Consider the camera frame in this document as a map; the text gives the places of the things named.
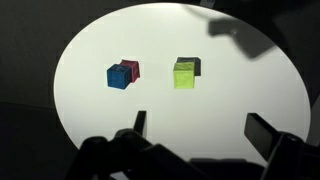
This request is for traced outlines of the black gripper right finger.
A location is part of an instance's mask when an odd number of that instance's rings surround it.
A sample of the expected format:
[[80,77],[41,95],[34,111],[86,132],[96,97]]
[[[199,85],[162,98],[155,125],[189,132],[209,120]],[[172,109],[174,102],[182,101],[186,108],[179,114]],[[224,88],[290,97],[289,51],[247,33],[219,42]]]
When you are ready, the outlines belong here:
[[268,160],[280,133],[257,113],[248,113],[244,135],[264,160]]

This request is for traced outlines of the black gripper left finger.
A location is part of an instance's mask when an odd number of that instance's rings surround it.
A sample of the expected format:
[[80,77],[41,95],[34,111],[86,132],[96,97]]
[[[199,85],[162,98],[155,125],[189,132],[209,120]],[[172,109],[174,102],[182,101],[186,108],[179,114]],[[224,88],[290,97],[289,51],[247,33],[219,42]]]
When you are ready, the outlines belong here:
[[136,116],[136,120],[133,126],[135,132],[140,134],[141,136],[146,135],[146,111],[139,111]]

